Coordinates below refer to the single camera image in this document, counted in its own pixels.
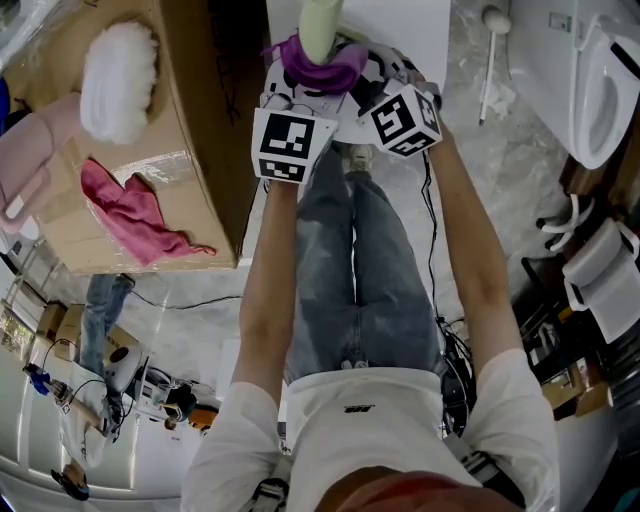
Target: white t-shirt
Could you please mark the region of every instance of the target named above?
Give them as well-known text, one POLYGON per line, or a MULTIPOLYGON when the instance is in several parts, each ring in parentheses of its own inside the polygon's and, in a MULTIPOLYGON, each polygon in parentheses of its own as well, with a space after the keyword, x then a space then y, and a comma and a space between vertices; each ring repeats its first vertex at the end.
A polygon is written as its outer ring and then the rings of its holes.
MULTIPOLYGON (((528 510, 559 503, 553 414, 526 355, 492 359, 463 439, 492 455, 518 485, 528 510)), ((315 510, 327 489, 372 466, 430 471, 480 485, 441 441, 440 379, 404 368, 310 375, 289 387, 287 444, 293 446, 288 512, 315 510)), ((279 458, 277 407, 262 389, 235 383, 183 485, 186 512, 245 510, 279 458)))
MULTIPOLYGON (((69 386, 74 391, 78 391, 76 398, 101 417, 104 422, 108 417, 104 406, 104 399, 107 396, 107 386, 104 384, 104 379, 85 370, 77 363, 71 363, 69 386)), ((85 471, 99 466, 107 438, 92 426, 88 426, 86 417, 75 409, 71 409, 67 414, 60 410, 60 417, 62 420, 62 444, 69 455, 85 471)))

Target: white fluffy object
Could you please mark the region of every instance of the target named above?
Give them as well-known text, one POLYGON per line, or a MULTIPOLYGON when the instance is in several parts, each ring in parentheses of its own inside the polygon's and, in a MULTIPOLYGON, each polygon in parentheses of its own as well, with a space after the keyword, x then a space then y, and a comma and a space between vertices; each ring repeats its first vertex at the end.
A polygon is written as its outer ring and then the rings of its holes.
POLYGON ((91 43, 80 119, 94 139, 131 144, 147 126, 156 46, 151 31, 135 22, 113 25, 91 43))

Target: pink cloth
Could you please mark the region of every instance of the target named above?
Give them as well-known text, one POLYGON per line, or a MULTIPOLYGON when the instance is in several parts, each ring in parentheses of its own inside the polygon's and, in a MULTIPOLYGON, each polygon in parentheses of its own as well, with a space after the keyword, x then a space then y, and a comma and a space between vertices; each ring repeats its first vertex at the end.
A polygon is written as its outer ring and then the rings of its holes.
POLYGON ((104 167, 86 160, 80 182, 100 221, 141 265, 198 252, 216 254, 211 247, 192 246, 184 233, 169 231, 155 194, 135 174, 122 188, 104 167))

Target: purple cloth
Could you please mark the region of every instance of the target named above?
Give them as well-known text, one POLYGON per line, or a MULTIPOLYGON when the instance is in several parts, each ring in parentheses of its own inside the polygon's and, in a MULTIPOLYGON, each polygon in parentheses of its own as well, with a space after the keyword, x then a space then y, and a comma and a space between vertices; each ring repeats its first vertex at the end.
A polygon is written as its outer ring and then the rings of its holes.
POLYGON ((280 48, 282 65, 291 78, 305 87, 334 94, 353 89, 369 59, 369 50, 364 46, 350 44, 340 50, 331 61, 318 66, 304 53, 298 34, 266 52, 273 52, 276 48, 280 48))

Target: shoe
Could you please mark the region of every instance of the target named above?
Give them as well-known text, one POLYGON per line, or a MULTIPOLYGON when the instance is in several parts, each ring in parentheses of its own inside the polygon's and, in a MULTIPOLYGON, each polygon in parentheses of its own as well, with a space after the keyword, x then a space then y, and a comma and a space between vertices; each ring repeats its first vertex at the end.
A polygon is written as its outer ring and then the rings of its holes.
POLYGON ((370 172, 373 164, 373 150, 369 144, 354 144, 348 151, 347 172, 370 172))

